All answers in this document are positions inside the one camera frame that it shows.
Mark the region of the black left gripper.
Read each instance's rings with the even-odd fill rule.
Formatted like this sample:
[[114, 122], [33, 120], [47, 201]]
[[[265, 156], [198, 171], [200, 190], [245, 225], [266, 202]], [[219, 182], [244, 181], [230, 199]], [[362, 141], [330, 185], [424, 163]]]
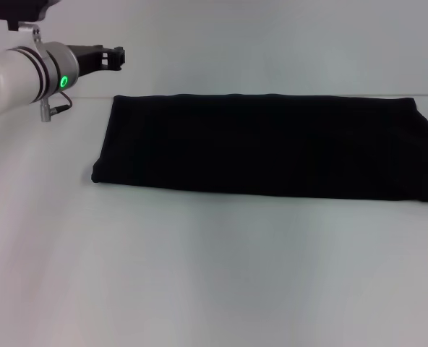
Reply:
[[125, 63], [123, 47], [104, 48], [96, 46], [67, 46], [79, 64], [79, 77], [99, 71], [121, 71]]

